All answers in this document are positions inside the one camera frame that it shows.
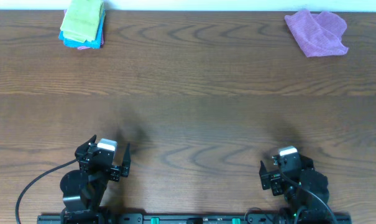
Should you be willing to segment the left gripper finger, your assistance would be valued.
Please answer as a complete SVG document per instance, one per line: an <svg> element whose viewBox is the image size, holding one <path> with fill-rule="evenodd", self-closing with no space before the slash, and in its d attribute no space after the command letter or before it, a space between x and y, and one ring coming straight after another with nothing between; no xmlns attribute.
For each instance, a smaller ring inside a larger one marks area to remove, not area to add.
<svg viewBox="0 0 376 224"><path fill-rule="evenodd" d="M75 157L79 158L85 155L90 147L90 144L95 143L97 135L93 135L88 141L83 143L82 145L78 146L75 151Z"/></svg>
<svg viewBox="0 0 376 224"><path fill-rule="evenodd" d="M121 176L128 177L131 167L131 154L130 154L130 143L127 144L126 150L124 152L122 166L121 166Z"/></svg>

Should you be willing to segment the purple microfiber cloth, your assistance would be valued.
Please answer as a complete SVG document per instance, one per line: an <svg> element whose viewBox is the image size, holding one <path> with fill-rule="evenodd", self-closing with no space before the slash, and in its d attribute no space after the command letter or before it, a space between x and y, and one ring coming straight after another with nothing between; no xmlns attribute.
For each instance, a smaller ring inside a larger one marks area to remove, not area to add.
<svg viewBox="0 0 376 224"><path fill-rule="evenodd" d="M347 23L337 14L304 9L286 15L285 22L306 57L340 56L349 50L342 44Z"/></svg>

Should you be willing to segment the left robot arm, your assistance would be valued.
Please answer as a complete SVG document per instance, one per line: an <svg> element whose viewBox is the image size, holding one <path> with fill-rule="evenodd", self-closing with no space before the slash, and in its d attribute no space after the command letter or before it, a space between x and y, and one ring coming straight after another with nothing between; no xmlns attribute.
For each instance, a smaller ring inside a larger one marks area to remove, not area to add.
<svg viewBox="0 0 376 224"><path fill-rule="evenodd" d="M78 170L68 172L60 182L65 208L61 212L63 224L116 223L109 209L100 206L108 182L120 181L129 175L131 167L130 145L126 146L122 164L113 164L117 142L96 136L77 147L75 151Z"/></svg>

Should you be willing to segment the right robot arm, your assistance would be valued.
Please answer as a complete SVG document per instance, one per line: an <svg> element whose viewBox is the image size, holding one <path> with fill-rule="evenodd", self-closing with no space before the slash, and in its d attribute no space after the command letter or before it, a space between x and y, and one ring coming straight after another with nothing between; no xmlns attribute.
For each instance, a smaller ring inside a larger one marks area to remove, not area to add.
<svg viewBox="0 0 376 224"><path fill-rule="evenodd" d="M284 196L289 209L275 219L279 223L337 223L328 205L328 178L314 168L313 160L297 152L273 156L276 170L260 163L262 188L274 196Z"/></svg>

